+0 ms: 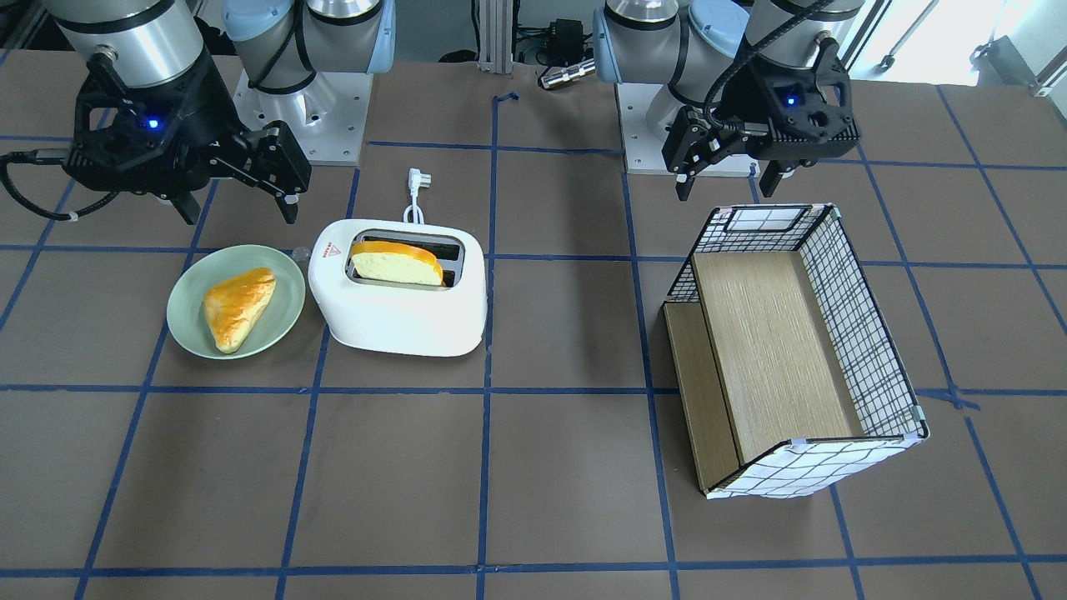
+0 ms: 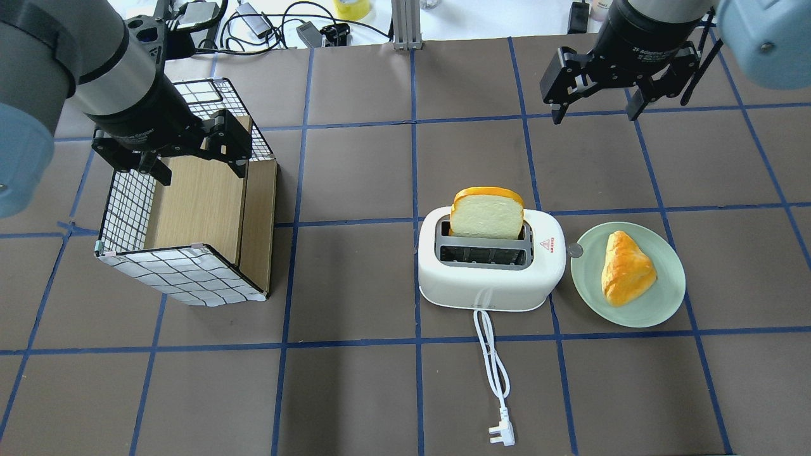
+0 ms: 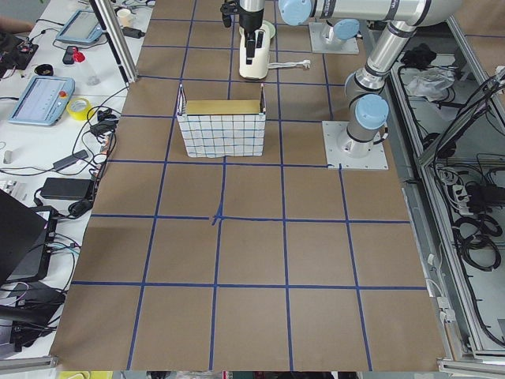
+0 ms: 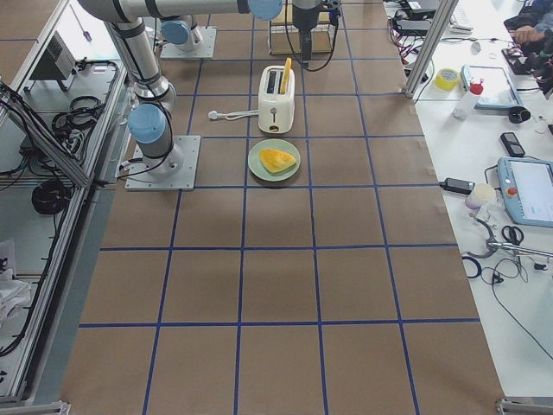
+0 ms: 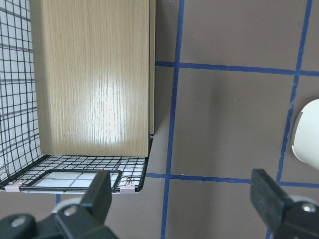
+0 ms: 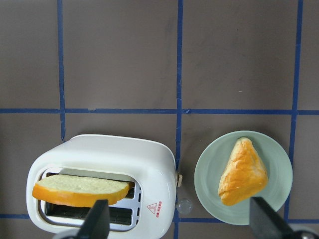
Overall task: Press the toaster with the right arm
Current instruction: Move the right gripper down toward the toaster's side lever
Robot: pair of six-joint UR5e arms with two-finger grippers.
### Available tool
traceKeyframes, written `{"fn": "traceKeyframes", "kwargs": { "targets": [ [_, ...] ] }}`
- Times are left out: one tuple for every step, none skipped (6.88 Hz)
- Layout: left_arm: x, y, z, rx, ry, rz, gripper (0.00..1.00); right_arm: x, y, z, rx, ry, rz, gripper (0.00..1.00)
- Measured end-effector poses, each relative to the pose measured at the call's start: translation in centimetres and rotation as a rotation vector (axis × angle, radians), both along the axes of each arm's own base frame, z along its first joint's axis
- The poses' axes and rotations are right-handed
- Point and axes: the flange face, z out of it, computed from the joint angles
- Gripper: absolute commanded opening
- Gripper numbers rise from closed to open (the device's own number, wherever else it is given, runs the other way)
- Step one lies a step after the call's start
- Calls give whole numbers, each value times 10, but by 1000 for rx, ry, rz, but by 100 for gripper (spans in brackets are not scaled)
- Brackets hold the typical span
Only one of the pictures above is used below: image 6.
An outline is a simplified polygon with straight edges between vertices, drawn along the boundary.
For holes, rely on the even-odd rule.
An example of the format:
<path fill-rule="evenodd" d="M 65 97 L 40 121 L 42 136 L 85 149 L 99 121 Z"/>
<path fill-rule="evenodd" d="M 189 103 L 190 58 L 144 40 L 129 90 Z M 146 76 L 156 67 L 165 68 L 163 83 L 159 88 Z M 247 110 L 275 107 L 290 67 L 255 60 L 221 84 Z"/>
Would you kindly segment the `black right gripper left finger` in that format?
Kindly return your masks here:
<path fill-rule="evenodd" d="M 77 233 L 78 239 L 107 239 L 110 232 L 108 200 L 97 200 Z"/>

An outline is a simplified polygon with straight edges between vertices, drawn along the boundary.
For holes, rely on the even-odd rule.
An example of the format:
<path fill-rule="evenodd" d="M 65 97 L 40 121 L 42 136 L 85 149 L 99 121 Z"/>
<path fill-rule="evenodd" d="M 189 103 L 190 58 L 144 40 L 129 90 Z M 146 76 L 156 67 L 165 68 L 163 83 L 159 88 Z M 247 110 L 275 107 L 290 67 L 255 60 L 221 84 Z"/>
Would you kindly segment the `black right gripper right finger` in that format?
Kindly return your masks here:
<path fill-rule="evenodd" d="M 294 234 L 262 197 L 250 198 L 250 228 L 256 239 L 291 239 Z"/>

